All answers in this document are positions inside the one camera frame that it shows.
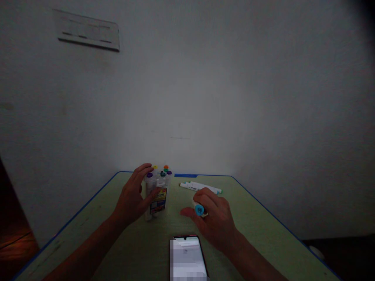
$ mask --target forearm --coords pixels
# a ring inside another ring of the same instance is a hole
[[[236,233],[236,239],[230,250],[224,254],[245,280],[287,281],[239,231]]]
[[[112,217],[109,217],[43,281],[90,280],[122,231],[123,228],[118,226]]]

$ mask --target blue marker cap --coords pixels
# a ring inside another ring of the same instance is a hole
[[[201,216],[203,215],[204,213],[204,208],[202,205],[196,205],[195,206],[195,213],[198,215],[198,216]]]

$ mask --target table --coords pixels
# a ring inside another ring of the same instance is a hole
[[[41,280],[65,260],[109,217],[131,174],[116,173],[13,280]],[[235,178],[183,174],[172,178],[168,208],[150,222],[141,216],[130,225],[107,253],[93,280],[167,280],[169,240],[186,234],[199,235],[211,280],[243,280],[194,223],[180,216],[180,209],[191,206],[195,192],[179,187],[179,183],[191,180],[223,190],[219,196],[230,203],[237,229],[289,280],[340,280]]]

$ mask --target smartphone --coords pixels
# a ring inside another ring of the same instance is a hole
[[[192,280],[209,280],[197,235],[173,236],[173,240],[170,240],[170,280],[183,280],[184,277],[196,277]]]

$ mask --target blue table edge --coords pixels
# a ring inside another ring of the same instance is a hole
[[[56,239],[56,237],[67,227],[67,225],[75,219],[75,217],[95,198],[96,195],[99,194],[100,191],[106,185],[118,174],[118,173],[132,173],[133,171],[118,171],[116,174],[114,174],[106,183],[103,185],[101,189],[98,190],[94,194],[93,197],[83,207],[39,250],[39,252],[36,253],[36,255],[27,262],[27,264],[11,279],[11,281],[16,280],[28,266]],[[286,225],[284,225],[274,214],[271,213],[270,210],[268,210],[254,195],[250,193],[238,180],[236,180],[233,176],[228,175],[212,175],[212,174],[175,174],[175,178],[196,178],[197,176],[227,176],[233,178],[240,186],[243,187],[260,205],[262,205],[263,208],[265,208],[283,227],[285,227],[303,246],[305,246],[306,249],[309,250],[310,253],[312,253],[326,268],[328,268],[339,280],[343,281],[340,276],[338,276],[321,258],[319,258],[313,251],[310,250],[309,247],[306,246],[305,243],[303,243]]]

